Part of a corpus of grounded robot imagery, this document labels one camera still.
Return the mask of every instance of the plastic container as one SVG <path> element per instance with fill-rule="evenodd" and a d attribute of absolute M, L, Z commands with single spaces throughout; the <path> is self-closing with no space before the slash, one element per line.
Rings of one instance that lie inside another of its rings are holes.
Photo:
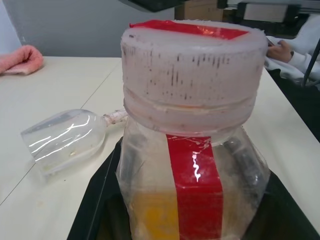
<path fill-rule="evenodd" d="M 132 25 L 121 41 L 129 114 L 117 178 L 133 240 L 238 240 L 270 171 L 241 125 L 265 35 L 210 21 Z"/>
<path fill-rule="evenodd" d="M 93 156 L 104 142 L 106 128 L 103 117 L 74 109 L 43 120 L 21 136 L 43 175 L 48 176 Z"/>

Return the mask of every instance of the red tape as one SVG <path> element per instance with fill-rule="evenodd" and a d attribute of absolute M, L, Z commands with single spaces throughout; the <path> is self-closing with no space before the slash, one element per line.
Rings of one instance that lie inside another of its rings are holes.
<path fill-rule="evenodd" d="M 202 35 L 226 40 L 231 40 L 248 33 L 248 31 L 243 31 L 239 29 L 177 23 L 170 20 L 150 20 L 146 22 L 130 24 L 130 28 L 158 29 L 185 34 Z"/>
<path fill-rule="evenodd" d="M 166 137 L 176 188 L 180 240 L 220 239 L 224 198 L 211 138 Z"/>

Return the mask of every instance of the plastic bottle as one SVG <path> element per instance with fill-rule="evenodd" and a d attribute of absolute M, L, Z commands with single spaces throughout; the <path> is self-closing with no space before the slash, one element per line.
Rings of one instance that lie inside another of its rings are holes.
<path fill-rule="evenodd" d="M 258 29 L 132 25 L 121 41 L 129 114 L 117 178 L 133 240 L 239 240 L 270 171 L 242 124 L 267 50 Z"/>

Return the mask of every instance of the white table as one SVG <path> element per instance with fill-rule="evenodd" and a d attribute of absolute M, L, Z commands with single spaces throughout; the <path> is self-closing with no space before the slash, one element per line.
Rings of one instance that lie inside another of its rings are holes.
<path fill-rule="evenodd" d="M 45 65 L 30 76 L 0 77 L 3 240 L 65 240 L 90 178 L 124 130 L 123 124 L 111 126 L 98 157 L 43 181 L 32 167 L 22 130 L 68 109 L 103 115 L 123 105 L 120 58 L 46 57 Z M 266 71 L 244 128 L 320 232 L 320 144 Z"/>

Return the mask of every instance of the person's hand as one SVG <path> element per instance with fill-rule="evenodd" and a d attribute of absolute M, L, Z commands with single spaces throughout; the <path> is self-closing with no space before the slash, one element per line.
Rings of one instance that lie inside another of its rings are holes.
<path fill-rule="evenodd" d="M 291 46 L 284 40 L 281 40 L 280 42 L 278 42 L 278 44 L 280 46 L 268 47 L 268 52 L 266 53 L 267 57 L 284 63 L 288 63 L 293 56 Z"/>

